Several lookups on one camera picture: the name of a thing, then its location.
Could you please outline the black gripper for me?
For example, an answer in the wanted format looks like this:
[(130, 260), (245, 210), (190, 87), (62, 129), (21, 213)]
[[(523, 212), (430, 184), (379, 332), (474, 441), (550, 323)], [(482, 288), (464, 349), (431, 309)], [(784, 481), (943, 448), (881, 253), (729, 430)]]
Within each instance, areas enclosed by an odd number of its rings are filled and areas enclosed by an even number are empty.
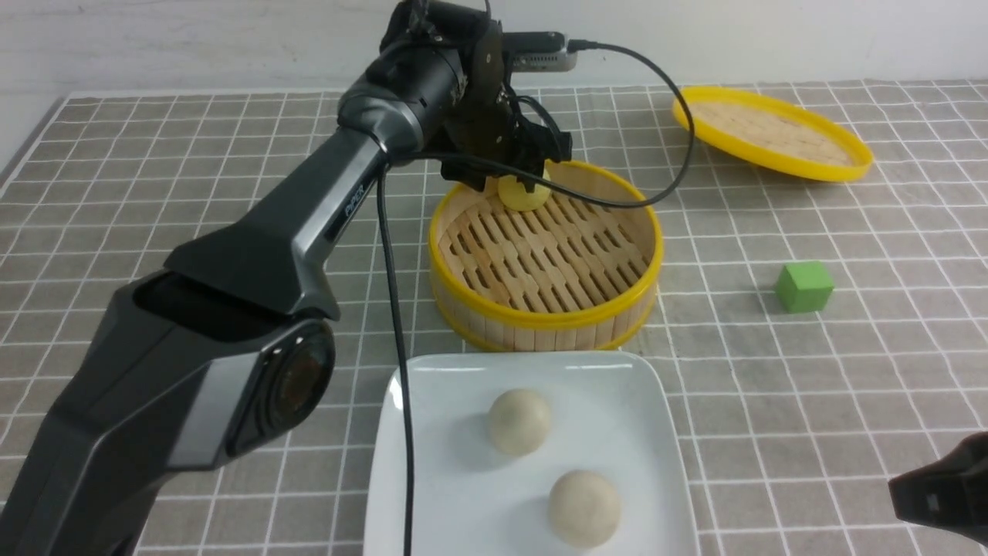
[(564, 169), (571, 162), (571, 134), (559, 129), (546, 109), (536, 109), (541, 124), (523, 115), (522, 105), (533, 105), (533, 100), (512, 88), (513, 71), (503, 54), (504, 34), (495, 20), (481, 22), (472, 32), (479, 41), (463, 56), (465, 92), (442, 125), (440, 151), (477, 158), (445, 159), (442, 178), (484, 192), (490, 178), (503, 176), (504, 164), (521, 172), (523, 194), (570, 194), (572, 189), (551, 177), (550, 170)]

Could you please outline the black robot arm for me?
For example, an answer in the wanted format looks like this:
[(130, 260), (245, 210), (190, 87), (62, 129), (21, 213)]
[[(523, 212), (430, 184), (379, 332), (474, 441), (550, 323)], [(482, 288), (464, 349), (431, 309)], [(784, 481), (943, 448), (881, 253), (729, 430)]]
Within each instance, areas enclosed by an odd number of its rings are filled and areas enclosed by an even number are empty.
[(523, 123), (514, 71), (566, 71), (561, 32), (403, 1), (337, 129), (246, 215), (117, 289), (2, 510), (4, 555), (130, 555), (159, 490), (298, 426), (323, 397), (340, 309), (324, 263), (375, 181), (416, 158), (483, 189), (570, 156)]

